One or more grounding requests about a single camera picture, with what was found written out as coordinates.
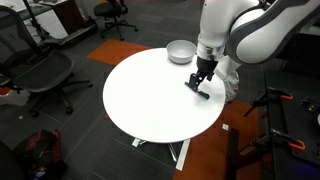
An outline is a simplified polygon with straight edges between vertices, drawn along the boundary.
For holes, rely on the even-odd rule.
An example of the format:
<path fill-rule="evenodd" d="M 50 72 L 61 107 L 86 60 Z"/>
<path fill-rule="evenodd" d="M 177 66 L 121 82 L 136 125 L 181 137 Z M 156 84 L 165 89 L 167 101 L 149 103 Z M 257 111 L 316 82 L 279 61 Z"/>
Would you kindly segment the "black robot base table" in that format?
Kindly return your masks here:
<path fill-rule="evenodd" d="M 291 101 L 268 102 L 271 128 L 305 143 L 304 151 L 291 149 L 282 140 L 273 139 L 274 178 L 276 180 L 320 180 L 319 167 L 319 101 L 320 82 L 295 74 L 267 71 L 266 88 L 286 90 Z"/>

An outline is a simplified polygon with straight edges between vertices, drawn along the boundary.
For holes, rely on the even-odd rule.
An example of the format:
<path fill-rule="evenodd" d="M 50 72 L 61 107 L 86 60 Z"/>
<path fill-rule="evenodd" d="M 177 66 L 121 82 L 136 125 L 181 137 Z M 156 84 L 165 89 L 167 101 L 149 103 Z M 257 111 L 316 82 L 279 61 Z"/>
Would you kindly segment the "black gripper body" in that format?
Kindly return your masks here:
<path fill-rule="evenodd" d="M 196 76 L 200 81 L 207 79 L 210 81 L 214 75 L 214 69 L 216 68 L 218 62 L 214 60 L 205 60 L 200 57 L 197 58 L 197 73 Z"/>

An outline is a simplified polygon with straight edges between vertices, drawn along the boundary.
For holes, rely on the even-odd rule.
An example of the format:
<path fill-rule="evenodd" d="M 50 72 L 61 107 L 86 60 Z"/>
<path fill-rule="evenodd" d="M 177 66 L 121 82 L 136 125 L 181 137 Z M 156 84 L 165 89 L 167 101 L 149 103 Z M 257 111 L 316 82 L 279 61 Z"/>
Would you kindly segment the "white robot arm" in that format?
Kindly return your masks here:
<path fill-rule="evenodd" d="M 187 86 L 197 92 L 214 75 L 225 79 L 242 64 L 272 60 L 319 10 L 320 0 L 204 0 L 198 70 Z"/>

